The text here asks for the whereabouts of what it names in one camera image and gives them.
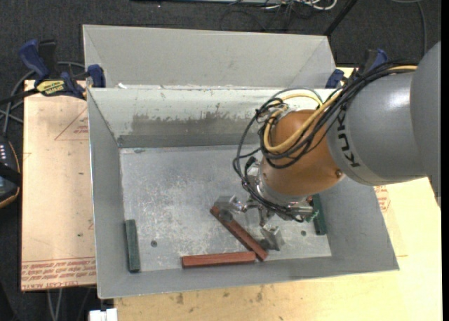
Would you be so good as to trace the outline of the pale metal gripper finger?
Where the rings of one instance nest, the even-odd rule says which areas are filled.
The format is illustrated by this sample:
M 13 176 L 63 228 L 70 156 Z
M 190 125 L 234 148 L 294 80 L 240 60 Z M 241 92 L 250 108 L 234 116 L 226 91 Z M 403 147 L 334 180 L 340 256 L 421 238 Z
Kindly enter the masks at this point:
M 219 218 L 225 221 L 232 221 L 234 213 L 246 212 L 246 204 L 240 201 L 235 195 L 220 196 L 213 205 L 218 210 Z
M 269 250 L 280 251 L 285 245 L 285 241 L 278 226 L 265 224 L 260 229 L 263 236 L 262 244 Z

